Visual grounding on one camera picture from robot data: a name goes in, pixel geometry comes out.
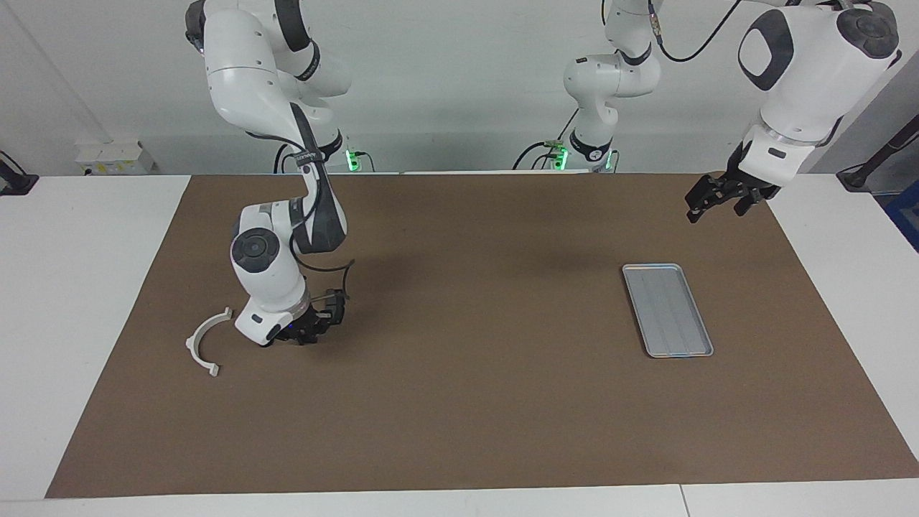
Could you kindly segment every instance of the brown table mat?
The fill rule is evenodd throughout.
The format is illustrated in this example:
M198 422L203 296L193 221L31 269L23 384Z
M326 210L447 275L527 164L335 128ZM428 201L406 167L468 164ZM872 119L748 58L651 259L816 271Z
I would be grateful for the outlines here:
M691 225L695 177L333 180L350 235L308 259L357 259L344 325L262 350L221 324L217 378L184 341L246 301L233 221L304 187L191 180L48 497L919 477L765 205ZM713 357L645 355L620 268L662 261Z

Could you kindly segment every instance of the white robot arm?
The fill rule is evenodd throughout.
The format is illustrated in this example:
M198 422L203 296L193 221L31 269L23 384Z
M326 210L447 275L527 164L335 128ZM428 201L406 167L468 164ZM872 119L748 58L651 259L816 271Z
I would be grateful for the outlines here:
M663 3L654 1L656 7ZM568 168L602 170L619 120L610 103L650 94L661 79L661 64L652 53L648 0L611 4L606 33L616 51L575 59L565 69L565 90L578 105L572 129L563 136L572 151Z
M293 253L323 253L345 240L347 222L324 160L342 144L321 98L343 95L347 68L322 57L299 0L198 0L187 38L204 55L214 108L255 138L293 146L308 195L243 209L231 246L233 269L250 295L236 327L261 346L315 342L344 316L345 295L312 307ZM320 146L317 139L322 139Z
M743 215L775 196L900 55L896 18L880 2L746 1L778 7L754 22L739 52L743 72L768 97L728 172L705 176L687 194L693 223L733 198L742 198L735 211ZM615 53L574 60L565 70L565 89L579 108L565 135L568 168L603 170L618 124L610 103L653 92L661 77L652 47L655 39L663 45L656 17L663 0L609 3L606 34Z
M832 140L846 113L902 55L896 18L880 2L797 3L765 12L743 38L741 68L768 92L766 104L727 172L703 177L687 194L692 223L734 198L740 198L734 206L738 215L772 199L817 147Z

